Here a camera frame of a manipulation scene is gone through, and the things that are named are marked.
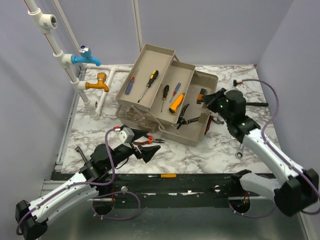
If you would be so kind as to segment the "steel claw hammer black grip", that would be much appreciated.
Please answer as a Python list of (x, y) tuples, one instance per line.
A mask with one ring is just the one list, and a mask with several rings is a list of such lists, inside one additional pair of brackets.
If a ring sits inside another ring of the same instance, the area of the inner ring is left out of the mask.
[(247, 102), (247, 106), (253, 106), (253, 107), (268, 107), (269, 104), (267, 102)]

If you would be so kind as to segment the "black wire stripper pliers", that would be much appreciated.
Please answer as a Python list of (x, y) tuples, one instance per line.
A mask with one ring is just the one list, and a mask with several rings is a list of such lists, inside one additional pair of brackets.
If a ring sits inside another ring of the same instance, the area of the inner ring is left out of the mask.
[(185, 119), (185, 118), (184, 118), (184, 115), (185, 115), (188, 107), (189, 107), (189, 104), (186, 104), (186, 105), (182, 108), (182, 110), (181, 110), (181, 112), (180, 112), (180, 115), (179, 115), (178, 121), (177, 121), (177, 124), (178, 124), (178, 126), (176, 127), (177, 130), (178, 130), (181, 126), (183, 126), (183, 125), (189, 125), (189, 124), (191, 124), (191, 123), (198, 122), (199, 119), (200, 119), (200, 116), (194, 117), (194, 118), (190, 118), (190, 119)]

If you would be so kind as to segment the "red tester screwdriver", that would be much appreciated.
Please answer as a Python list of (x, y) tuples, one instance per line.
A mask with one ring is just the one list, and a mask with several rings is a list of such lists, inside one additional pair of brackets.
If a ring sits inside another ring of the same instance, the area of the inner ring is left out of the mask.
[(173, 94), (172, 94), (172, 97), (171, 97), (171, 99), (170, 99), (170, 102), (172, 102), (172, 100), (173, 100), (173, 98), (175, 97), (175, 95), (177, 94), (180, 86), (181, 86), (181, 83), (178, 82), (177, 85), (176, 85), (176, 87), (175, 87), (175, 89), (174, 89), (174, 91), (173, 91)]

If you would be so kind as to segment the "beige toolbox with clear lid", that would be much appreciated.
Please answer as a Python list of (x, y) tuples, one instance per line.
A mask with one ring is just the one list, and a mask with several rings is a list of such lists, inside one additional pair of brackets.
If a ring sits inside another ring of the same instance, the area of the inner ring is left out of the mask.
[(179, 61), (175, 50), (145, 44), (116, 95), (116, 116), (131, 128), (195, 147), (210, 125), (200, 98), (217, 85), (216, 75)]

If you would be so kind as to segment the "blue clear tester screwdriver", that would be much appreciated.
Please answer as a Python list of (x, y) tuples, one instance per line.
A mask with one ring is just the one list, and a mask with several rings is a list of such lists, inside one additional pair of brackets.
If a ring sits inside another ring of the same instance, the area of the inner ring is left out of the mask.
[(135, 82), (135, 77), (136, 77), (136, 74), (137, 74), (138, 70), (139, 70), (139, 69), (137, 68), (137, 69), (134, 71), (134, 73), (133, 73), (133, 75), (132, 75), (132, 77), (131, 77), (131, 79), (130, 79), (130, 81), (129, 81), (126, 89), (125, 89), (125, 94), (126, 94), (126, 95), (129, 95), (130, 92), (131, 92), (131, 89), (132, 89), (133, 84), (134, 84), (134, 82)]

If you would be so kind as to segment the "black yellow large screwdriver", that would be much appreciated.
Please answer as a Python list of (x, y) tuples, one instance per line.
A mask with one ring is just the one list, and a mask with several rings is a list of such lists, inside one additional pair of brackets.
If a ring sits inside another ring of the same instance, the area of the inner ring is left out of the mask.
[(150, 75), (150, 78), (146, 84), (146, 88), (145, 90), (143, 91), (143, 93), (141, 94), (140, 98), (138, 99), (138, 103), (142, 100), (143, 96), (145, 95), (145, 93), (147, 92), (147, 90), (151, 87), (151, 85), (153, 84), (153, 82), (157, 79), (159, 75), (159, 71), (158, 70), (154, 70), (152, 72), (152, 74)]

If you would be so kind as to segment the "black yellow small screwdriver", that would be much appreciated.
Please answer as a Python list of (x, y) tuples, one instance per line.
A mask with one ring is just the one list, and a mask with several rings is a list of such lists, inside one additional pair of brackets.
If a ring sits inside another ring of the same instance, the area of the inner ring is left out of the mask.
[(164, 104), (165, 104), (165, 101), (167, 100), (169, 91), (170, 91), (170, 86), (167, 84), (163, 89), (161, 112), (163, 112)]

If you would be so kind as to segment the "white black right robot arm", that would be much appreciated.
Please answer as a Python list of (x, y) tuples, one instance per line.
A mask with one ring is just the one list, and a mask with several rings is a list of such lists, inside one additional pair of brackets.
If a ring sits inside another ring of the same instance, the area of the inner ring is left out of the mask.
[(203, 95), (202, 101), (210, 111), (223, 118), (229, 133), (241, 147), (253, 151), (275, 176), (268, 179), (243, 170), (230, 183), (234, 195), (256, 193), (273, 201), (288, 217), (319, 200), (318, 173), (295, 163), (266, 137), (260, 125), (247, 116), (247, 102), (241, 91), (222, 88), (216, 93)]

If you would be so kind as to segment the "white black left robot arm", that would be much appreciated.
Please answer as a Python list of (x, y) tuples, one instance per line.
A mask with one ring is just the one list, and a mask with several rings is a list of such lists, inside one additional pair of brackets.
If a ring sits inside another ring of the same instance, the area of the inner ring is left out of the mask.
[(112, 188), (119, 163), (132, 155), (148, 163), (160, 150), (159, 145), (134, 145), (135, 140), (147, 134), (126, 125), (108, 130), (104, 143), (95, 148), (79, 172), (46, 195), (16, 204), (16, 234), (26, 240), (36, 240), (47, 231), (48, 223), (67, 208), (91, 198), (114, 195)]

